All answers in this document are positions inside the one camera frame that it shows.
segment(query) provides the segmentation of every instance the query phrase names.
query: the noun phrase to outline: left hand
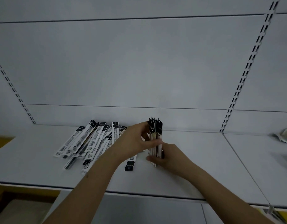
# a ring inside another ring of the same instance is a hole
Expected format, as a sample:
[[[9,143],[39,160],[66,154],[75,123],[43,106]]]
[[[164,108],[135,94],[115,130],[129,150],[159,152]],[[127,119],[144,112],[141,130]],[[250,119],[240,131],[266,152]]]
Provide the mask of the left hand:
[[[147,122],[130,126],[108,150],[114,152],[119,161],[123,162],[145,149],[153,148],[163,143],[161,139],[150,141],[147,133],[149,134],[149,124]]]

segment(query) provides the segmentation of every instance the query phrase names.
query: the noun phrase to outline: forearm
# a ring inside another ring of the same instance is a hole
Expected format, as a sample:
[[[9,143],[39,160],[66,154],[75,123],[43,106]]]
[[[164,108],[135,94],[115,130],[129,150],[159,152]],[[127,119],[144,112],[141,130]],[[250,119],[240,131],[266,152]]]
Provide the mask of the forearm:
[[[197,165],[191,164],[186,179],[201,192],[225,224],[272,224],[269,219],[241,200]]]
[[[113,150],[108,149],[43,224],[91,223],[118,165]]]

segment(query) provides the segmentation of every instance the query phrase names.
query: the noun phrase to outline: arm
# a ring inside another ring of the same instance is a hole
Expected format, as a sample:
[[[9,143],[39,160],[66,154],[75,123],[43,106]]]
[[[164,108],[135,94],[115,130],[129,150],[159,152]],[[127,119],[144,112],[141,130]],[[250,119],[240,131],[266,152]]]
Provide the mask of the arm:
[[[119,164],[139,152],[155,147],[162,140],[148,140],[147,122],[127,128],[126,132],[95,162],[73,191],[52,212],[43,224],[91,223],[109,181]]]
[[[225,224],[273,224],[272,221],[191,162],[176,145],[163,143],[162,149],[165,154],[164,159],[148,156],[147,160],[193,184]]]

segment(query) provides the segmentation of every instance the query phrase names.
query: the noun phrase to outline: hand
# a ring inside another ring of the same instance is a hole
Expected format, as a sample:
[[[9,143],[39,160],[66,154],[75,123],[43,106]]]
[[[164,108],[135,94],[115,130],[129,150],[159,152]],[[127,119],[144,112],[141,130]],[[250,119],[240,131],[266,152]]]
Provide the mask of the hand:
[[[146,159],[162,166],[173,174],[187,179],[187,173],[189,173],[189,170],[192,172],[194,163],[174,144],[163,143],[162,150],[164,151],[164,159],[155,156],[147,156]]]
[[[112,150],[119,161],[123,162],[145,149],[156,147],[163,143],[161,139],[150,141],[147,133],[149,133],[149,124],[147,122],[130,126],[108,150]]]

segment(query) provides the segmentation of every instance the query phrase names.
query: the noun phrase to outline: right hand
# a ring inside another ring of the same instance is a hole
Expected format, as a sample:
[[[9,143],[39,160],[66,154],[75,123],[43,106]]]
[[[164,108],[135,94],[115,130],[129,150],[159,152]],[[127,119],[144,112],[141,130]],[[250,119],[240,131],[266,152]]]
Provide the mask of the right hand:
[[[175,144],[163,143],[162,150],[164,159],[155,156],[147,156],[146,159],[186,179],[188,177],[186,173],[194,165],[191,160]]]

